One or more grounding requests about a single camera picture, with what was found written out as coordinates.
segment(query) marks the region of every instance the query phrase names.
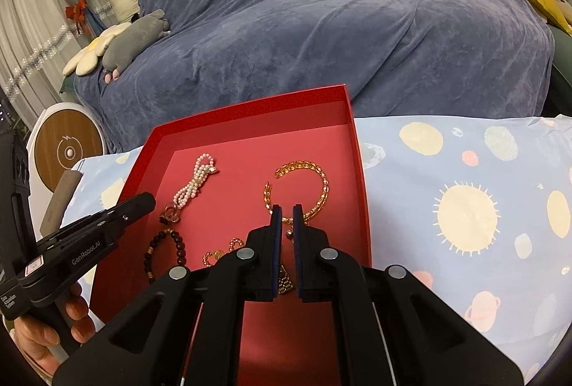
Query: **gray plush toy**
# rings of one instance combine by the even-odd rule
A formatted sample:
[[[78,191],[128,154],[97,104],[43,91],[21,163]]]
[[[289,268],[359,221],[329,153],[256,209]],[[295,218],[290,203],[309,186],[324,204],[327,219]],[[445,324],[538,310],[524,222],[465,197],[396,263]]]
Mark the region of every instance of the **gray plush toy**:
[[[155,10],[139,18],[111,41],[103,58],[106,84],[111,79],[117,80],[125,68],[151,44],[170,34],[169,23],[164,16],[164,11]]]

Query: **blue bedsheet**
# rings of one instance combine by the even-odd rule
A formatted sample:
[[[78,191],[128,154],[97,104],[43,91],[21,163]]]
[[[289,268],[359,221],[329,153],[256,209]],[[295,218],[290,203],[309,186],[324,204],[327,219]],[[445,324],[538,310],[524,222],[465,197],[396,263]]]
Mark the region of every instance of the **blue bedsheet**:
[[[75,89],[110,152],[158,124],[289,91],[347,84],[357,117],[539,114],[554,38],[526,0],[139,0],[173,33],[106,86]]]

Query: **jewelry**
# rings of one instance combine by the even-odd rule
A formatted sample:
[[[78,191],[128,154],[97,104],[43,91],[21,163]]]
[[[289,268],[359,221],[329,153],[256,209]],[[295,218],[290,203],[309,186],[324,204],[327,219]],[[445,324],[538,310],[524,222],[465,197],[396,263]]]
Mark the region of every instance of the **jewelry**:
[[[330,187],[328,186],[328,178],[326,178],[323,170],[315,163],[307,162],[306,160],[297,160],[295,162],[290,162],[287,163],[286,165],[282,165],[279,169],[276,170],[276,178],[280,178],[286,175],[287,173],[300,169],[308,169],[318,173],[318,175],[320,175],[321,177],[323,184],[322,193],[317,204],[314,206],[312,210],[304,214],[304,223],[307,223],[311,218],[315,217],[318,214],[318,212],[324,207],[326,201],[328,200]],[[264,206],[266,207],[270,215],[272,215],[272,202],[270,200],[271,191],[272,191],[272,185],[269,182],[267,182],[266,185],[264,186]],[[292,223],[294,223],[294,219],[292,217],[282,217],[282,223],[289,223],[291,225]]]
[[[238,248],[243,248],[244,241],[238,238],[231,239],[231,243],[228,245],[228,252],[234,252],[236,250],[235,249],[236,245],[238,245]],[[225,253],[223,251],[207,252],[202,257],[202,264],[205,266],[213,266],[214,263],[210,263],[209,258],[214,257],[216,260],[219,260],[224,254]]]
[[[205,266],[213,266],[214,263],[209,262],[210,257],[214,257],[216,260],[219,260],[224,255],[223,251],[214,251],[214,252],[207,252],[202,257],[202,264]]]
[[[312,170],[313,172],[318,173],[322,180],[322,193],[320,199],[318,200],[317,204],[314,206],[312,210],[306,212],[304,214],[304,223],[308,224],[308,221],[315,217],[320,210],[324,207],[326,201],[328,200],[328,194],[330,193],[330,186],[328,185],[328,178],[326,178],[325,173],[323,170],[317,166],[314,162],[308,162],[307,160],[297,160],[295,162],[290,162],[285,165],[282,165],[279,169],[276,170],[276,178],[281,178],[282,176],[286,175],[287,173],[293,172],[294,170],[301,170],[301,169],[308,169]],[[272,191],[272,185],[267,182],[264,186],[264,206],[268,210],[268,213],[272,215],[272,202],[270,200],[270,193]],[[282,217],[282,223],[293,224],[294,219],[291,217]],[[286,237],[288,239],[292,239],[294,236],[294,232],[292,229],[286,232]],[[280,294],[287,293],[291,289],[294,289],[294,284],[290,279],[290,275],[284,268],[282,263],[280,264],[280,272],[278,273],[278,292]]]
[[[234,252],[235,246],[238,245],[238,248],[244,247],[244,241],[242,239],[233,238],[231,239],[231,243],[228,246],[229,252]],[[202,257],[202,264],[205,266],[213,266],[215,263],[210,263],[209,259],[214,257],[217,261],[224,255],[223,251],[214,251],[214,252],[207,252]],[[284,294],[288,291],[294,289],[294,285],[292,284],[292,280],[290,276],[288,276],[288,272],[284,268],[282,263],[280,264],[280,270],[278,271],[278,293]]]
[[[165,206],[165,212],[159,217],[159,223],[168,227],[173,223],[178,223],[181,220],[179,217],[179,211],[187,205],[189,199],[194,199],[196,197],[199,188],[207,180],[208,176],[217,172],[218,170],[215,168],[215,160],[209,154],[202,154],[199,156],[194,165],[193,178],[185,187],[181,187],[181,189],[178,190],[173,197],[173,203],[168,203],[167,206]],[[171,228],[159,231],[159,233],[155,235],[149,243],[149,249],[147,249],[147,252],[145,253],[144,269],[149,280],[149,284],[155,282],[155,276],[151,267],[153,252],[155,251],[157,244],[159,244],[161,240],[165,239],[167,235],[171,236],[175,243],[175,247],[177,249],[177,265],[187,265],[187,252],[185,251],[185,243],[183,242],[182,236]]]
[[[183,242],[179,233],[173,231],[170,228],[167,228],[164,231],[159,231],[159,233],[155,235],[155,237],[149,243],[149,249],[147,249],[147,252],[145,253],[144,268],[145,273],[149,279],[149,284],[155,282],[155,276],[153,275],[153,271],[151,269],[151,256],[153,255],[153,251],[155,250],[155,247],[157,247],[157,244],[159,244],[162,239],[165,239],[167,235],[171,236],[175,243],[175,247],[177,249],[177,265],[185,266],[187,264],[187,259],[185,258],[187,255],[187,252],[185,251],[185,243]]]
[[[242,239],[238,239],[238,238],[233,238],[231,239],[231,243],[228,245],[228,252],[234,252],[235,246],[238,244],[238,248],[243,248],[244,247],[244,242],[242,241]]]

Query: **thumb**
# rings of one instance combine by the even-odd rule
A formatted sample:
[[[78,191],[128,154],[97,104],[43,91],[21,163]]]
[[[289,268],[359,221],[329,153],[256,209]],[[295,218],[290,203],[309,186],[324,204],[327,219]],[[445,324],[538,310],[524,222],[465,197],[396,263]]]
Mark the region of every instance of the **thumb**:
[[[59,362],[48,346],[59,344],[58,333],[34,317],[24,315],[14,321],[16,340],[22,351],[28,354],[40,367],[53,374]]]

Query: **round wooden panel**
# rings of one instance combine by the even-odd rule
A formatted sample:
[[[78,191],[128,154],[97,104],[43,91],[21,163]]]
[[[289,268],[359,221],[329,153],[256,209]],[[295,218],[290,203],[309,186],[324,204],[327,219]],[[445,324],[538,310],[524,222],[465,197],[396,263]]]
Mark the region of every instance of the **round wooden panel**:
[[[77,110],[50,115],[39,129],[34,148],[39,177],[52,192],[65,170],[71,170],[82,158],[102,154],[97,128]]]

